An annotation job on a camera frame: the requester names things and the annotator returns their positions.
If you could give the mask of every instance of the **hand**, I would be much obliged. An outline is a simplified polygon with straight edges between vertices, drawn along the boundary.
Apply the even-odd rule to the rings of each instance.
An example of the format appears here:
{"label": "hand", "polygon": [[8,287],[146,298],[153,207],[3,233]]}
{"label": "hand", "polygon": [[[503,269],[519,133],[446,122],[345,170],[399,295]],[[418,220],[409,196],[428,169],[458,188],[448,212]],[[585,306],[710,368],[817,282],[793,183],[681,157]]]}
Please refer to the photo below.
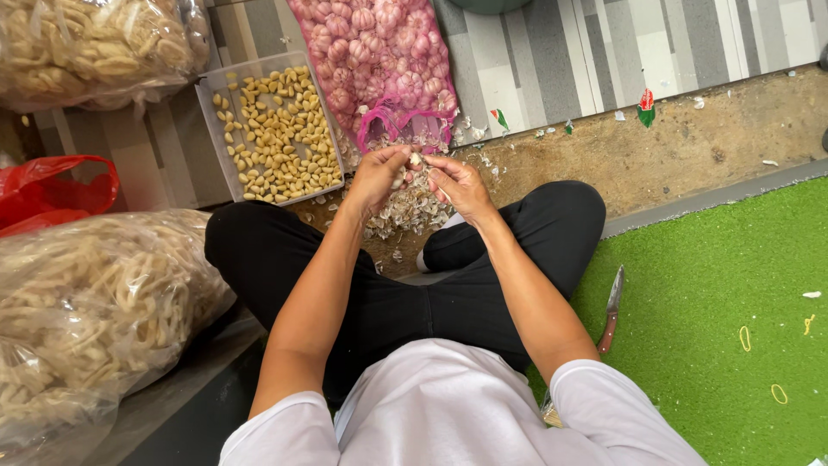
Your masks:
{"label": "hand", "polygon": [[428,188],[438,201],[448,202],[447,194],[451,205],[475,228],[484,218],[498,215],[476,168],[448,157],[426,155],[425,160],[433,167],[428,172]]}
{"label": "hand", "polygon": [[[365,154],[345,198],[347,204],[356,207],[365,220],[376,215],[391,194],[391,183],[414,150],[419,150],[419,147],[401,145]],[[400,189],[405,189],[411,180],[412,175],[406,173]]]}

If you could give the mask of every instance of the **artificial grass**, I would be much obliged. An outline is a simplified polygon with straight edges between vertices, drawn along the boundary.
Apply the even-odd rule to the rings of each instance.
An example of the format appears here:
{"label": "artificial grass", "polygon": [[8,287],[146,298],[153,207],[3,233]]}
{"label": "artificial grass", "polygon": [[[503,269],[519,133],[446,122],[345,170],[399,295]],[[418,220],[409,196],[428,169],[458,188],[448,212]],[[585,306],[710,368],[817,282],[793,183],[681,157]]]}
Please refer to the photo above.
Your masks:
{"label": "artificial grass", "polygon": [[[596,342],[621,264],[604,362],[709,464],[805,466],[828,454],[828,178],[601,241],[571,301]],[[529,378],[542,397],[537,370]]]}

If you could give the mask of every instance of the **white shirt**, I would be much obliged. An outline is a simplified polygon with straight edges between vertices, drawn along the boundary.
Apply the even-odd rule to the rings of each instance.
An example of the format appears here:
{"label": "white shirt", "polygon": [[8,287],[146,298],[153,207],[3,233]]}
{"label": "white shirt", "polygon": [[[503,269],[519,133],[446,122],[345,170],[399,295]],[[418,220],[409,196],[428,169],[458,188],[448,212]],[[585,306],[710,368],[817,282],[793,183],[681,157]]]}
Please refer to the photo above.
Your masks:
{"label": "white shirt", "polygon": [[644,392],[600,362],[561,366],[548,429],[526,377],[442,339],[408,343],[365,370],[331,422],[322,396],[288,396],[230,435],[220,466],[306,464],[702,465]]}

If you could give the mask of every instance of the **mesh bag of garlic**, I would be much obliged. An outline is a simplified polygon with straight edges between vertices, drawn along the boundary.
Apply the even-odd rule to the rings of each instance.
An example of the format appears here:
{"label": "mesh bag of garlic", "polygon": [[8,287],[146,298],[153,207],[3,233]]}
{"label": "mesh bag of garlic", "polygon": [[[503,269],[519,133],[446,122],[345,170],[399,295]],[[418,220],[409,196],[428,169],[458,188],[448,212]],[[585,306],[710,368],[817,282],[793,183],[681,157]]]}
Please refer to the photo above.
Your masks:
{"label": "mesh bag of garlic", "polygon": [[203,0],[2,0],[0,104],[157,102],[206,68],[206,15]]}
{"label": "mesh bag of garlic", "polygon": [[288,0],[330,111],[364,153],[404,133],[447,150],[457,96],[428,0]]}
{"label": "mesh bag of garlic", "polygon": [[208,219],[92,216],[0,240],[0,464],[80,464],[121,398],[229,308]]}

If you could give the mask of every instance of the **black pants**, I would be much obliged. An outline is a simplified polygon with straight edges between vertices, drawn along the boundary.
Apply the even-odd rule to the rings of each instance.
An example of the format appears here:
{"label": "black pants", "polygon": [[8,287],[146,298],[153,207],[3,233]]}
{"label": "black pants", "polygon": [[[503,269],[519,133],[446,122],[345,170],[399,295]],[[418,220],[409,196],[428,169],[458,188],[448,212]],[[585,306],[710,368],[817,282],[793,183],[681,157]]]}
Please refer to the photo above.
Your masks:
{"label": "black pants", "polygon": [[[604,228],[598,192],[582,182],[551,182],[500,214],[527,255],[569,299]],[[210,218],[205,254],[269,330],[322,237],[285,209],[239,202]],[[488,349],[517,371],[531,363],[475,228],[463,223],[437,231],[426,242],[424,261],[434,271],[461,270],[435,284],[411,286],[377,274],[371,256],[360,250],[348,309],[325,366],[323,391],[334,408],[366,367],[422,338]]]}

